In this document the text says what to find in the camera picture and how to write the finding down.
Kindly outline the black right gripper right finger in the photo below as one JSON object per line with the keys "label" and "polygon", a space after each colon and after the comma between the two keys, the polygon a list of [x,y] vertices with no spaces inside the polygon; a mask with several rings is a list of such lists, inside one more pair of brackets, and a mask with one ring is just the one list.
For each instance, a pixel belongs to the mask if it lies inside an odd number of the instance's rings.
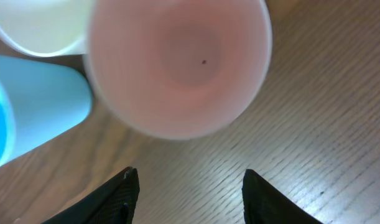
{"label": "black right gripper right finger", "polygon": [[246,224],[321,224],[254,170],[245,171],[242,195]]}

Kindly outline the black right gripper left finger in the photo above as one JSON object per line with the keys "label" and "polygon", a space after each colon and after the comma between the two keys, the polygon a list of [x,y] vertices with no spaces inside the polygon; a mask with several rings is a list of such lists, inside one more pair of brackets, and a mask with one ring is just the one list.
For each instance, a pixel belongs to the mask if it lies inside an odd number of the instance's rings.
{"label": "black right gripper left finger", "polygon": [[43,224],[132,224],[139,192],[137,169],[127,167]]}

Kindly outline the light blue cup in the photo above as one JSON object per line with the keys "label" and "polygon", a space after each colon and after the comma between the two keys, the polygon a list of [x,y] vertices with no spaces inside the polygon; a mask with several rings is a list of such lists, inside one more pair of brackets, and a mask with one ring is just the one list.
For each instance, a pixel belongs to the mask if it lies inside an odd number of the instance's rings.
{"label": "light blue cup", "polygon": [[0,167],[78,125],[92,106],[76,70],[0,55]]}

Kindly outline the pink cup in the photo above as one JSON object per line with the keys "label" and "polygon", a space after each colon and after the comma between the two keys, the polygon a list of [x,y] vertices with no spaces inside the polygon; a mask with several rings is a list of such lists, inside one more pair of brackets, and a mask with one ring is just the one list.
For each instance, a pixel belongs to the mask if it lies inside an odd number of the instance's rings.
{"label": "pink cup", "polygon": [[252,103],[272,55],[262,0],[102,0],[83,61],[103,103],[134,129],[198,138]]}

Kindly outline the cream cup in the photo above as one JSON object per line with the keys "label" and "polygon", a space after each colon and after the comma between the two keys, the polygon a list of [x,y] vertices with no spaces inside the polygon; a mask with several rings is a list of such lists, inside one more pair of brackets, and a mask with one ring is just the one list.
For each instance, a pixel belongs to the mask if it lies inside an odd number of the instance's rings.
{"label": "cream cup", "polygon": [[95,0],[0,0],[0,39],[33,57],[81,55]]}

